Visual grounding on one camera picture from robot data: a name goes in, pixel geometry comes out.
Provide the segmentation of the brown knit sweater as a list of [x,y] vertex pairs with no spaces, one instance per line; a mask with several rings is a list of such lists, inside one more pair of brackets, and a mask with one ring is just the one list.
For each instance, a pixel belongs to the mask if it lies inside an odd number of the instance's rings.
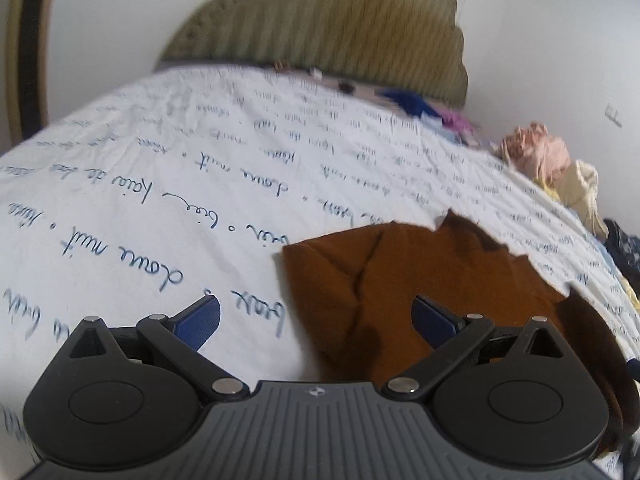
[[548,318],[589,370],[610,410],[599,450],[639,427],[639,393],[602,316],[582,292],[563,296],[525,256],[514,256],[472,221],[450,212],[434,231],[405,223],[365,226],[282,250],[299,321],[326,379],[387,379],[432,349],[413,328],[422,295],[456,315],[499,326]]

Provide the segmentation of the cream clothes pile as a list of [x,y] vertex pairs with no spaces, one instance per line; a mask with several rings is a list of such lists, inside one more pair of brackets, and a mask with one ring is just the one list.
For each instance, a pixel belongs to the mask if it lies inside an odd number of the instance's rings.
[[565,207],[578,215],[582,225],[600,242],[608,238],[608,227],[598,211],[599,175],[588,162],[576,159],[555,182],[555,191]]

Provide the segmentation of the pink clothes pile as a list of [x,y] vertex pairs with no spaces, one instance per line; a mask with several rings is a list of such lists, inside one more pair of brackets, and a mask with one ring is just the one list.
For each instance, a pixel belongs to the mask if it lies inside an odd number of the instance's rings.
[[558,180],[572,162],[564,140],[552,136],[539,122],[515,128],[500,141],[499,154],[509,166],[548,186]]

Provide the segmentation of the white script-print bed sheet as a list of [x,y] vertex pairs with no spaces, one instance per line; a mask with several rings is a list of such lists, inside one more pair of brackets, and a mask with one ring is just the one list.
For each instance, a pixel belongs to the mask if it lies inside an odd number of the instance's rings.
[[176,68],[113,91],[1,159],[1,474],[36,463],[26,396],[73,328],[130,326],[206,294],[204,354],[246,382],[320,364],[281,249],[454,211],[559,292],[576,286],[624,355],[639,317],[574,214],[489,154],[321,84],[238,66]]

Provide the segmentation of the dark patterned garment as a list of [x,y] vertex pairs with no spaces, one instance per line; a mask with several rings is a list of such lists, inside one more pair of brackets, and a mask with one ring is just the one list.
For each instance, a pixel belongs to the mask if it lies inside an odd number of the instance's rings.
[[640,240],[638,236],[628,235],[620,225],[605,218],[604,224],[608,228],[605,247],[612,256],[616,266],[631,287],[639,293],[640,281]]

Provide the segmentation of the purple garment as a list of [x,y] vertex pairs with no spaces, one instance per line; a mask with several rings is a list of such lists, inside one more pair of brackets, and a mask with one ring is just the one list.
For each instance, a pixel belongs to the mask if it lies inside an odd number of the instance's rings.
[[475,131],[472,122],[460,112],[456,112],[455,110],[441,110],[439,116],[442,118],[442,125],[445,128],[460,134],[460,136],[462,136],[462,134],[472,134]]

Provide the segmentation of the blue garment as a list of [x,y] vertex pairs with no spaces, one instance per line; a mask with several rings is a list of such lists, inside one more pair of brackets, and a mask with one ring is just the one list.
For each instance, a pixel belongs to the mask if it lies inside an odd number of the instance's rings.
[[436,110],[434,110],[431,105],[428,105],[427,102],[424,101],[422,96],[419,96],[414,92],[396,89],[382,89],[378,90],[376,94],[394,102],[409,116],[439,116]]

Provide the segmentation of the small black device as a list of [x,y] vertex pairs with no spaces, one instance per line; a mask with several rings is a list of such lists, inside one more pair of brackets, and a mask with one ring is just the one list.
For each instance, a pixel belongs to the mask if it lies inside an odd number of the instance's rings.
[[342,80],[338,83],[338,90],[351,96],[355,93],[356,88],[350,81]]

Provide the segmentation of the olive striped headboard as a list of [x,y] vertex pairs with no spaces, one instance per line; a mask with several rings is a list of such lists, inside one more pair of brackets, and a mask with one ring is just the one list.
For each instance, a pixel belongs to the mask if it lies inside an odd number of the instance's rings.
[[462,107],[469,78],[457,0],[208,0],[160,62],[318,68]]

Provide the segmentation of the gold tower air conditioner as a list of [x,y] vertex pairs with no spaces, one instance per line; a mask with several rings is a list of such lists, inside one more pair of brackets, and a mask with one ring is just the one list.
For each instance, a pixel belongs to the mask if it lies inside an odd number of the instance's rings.
[[6,23],[6,106],[11,143],[49,123],[47,52],[52,0],[10,0]]

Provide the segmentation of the white wall switch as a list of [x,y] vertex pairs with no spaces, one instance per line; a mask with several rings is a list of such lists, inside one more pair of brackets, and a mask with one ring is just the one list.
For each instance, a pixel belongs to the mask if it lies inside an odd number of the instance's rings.
[[604,111],[605,117],[608,118],[616,127],[622,128],[622,118],[620,118],[620,112],[612,104],[608,104]]

